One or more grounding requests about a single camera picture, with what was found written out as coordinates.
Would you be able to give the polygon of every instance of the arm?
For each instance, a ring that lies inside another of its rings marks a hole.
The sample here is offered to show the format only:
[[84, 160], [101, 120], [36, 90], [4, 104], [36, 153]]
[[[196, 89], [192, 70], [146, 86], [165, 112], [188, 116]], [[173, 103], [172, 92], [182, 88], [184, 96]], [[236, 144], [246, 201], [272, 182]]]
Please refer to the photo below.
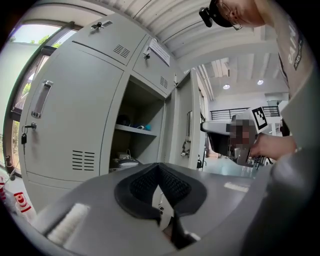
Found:
[[292, 136], [278, 137], [261, 133], [251, 147], [251, 156], [264, 156], [278, 160], [283, 155], [295, 152], [297, 146]]

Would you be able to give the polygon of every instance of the ceiling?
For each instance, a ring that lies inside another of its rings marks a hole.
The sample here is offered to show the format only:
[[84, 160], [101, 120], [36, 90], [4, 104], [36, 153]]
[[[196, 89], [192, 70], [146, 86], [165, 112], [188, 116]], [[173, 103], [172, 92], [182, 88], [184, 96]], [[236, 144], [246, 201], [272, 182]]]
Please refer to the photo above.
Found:
[[196, 67], [209, 98], [243, 93], [286, 93], [277, 53], [249, 53], [231, 56]]
[[176, 57], [183, 71], [239, 54], [277, 53], [271, 27], [206, 27], [199, 9], [210, 0], [97, 0], [146, 27]]

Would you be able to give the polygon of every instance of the black rubber pad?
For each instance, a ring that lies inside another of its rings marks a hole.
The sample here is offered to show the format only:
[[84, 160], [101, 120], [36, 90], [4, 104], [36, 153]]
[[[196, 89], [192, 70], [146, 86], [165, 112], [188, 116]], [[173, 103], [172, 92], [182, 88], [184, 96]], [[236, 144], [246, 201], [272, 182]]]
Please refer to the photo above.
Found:
[[175, 218], [196, 213], [207, 197], [207, 189], [200, 181], [161, 163], [154, 163], [121, 180], [114, 189], [114, 196], [121, 208], [132, 216], [159, 223], [160, 211], [152, 207], [158, 185], [173, 208]]

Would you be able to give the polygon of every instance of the paper sign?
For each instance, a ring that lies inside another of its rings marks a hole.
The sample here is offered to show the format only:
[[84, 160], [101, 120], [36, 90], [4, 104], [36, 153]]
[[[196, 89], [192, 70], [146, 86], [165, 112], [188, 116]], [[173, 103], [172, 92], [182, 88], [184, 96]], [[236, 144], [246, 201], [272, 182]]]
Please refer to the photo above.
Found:
[[262, 107], [250, 108], [249, 112], [254, 121], [257, 134], [268, 128], [267, 118]]
[[158, 44], [155, 39], [151, 40], [149, 47], [170, 67], [170, 55], [166, 53], [166, 51]]

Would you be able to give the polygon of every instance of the grey shirt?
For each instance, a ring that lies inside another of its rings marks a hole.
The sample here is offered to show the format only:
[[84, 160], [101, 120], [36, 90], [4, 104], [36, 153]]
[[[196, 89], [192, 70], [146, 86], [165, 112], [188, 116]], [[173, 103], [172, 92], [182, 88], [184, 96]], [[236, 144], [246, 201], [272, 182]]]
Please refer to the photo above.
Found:
[[273, 0], [265, 1], [277, 34], [282, 73], [288, 81], [290, 97], [309, 79], [316, 60], [291, 17]]

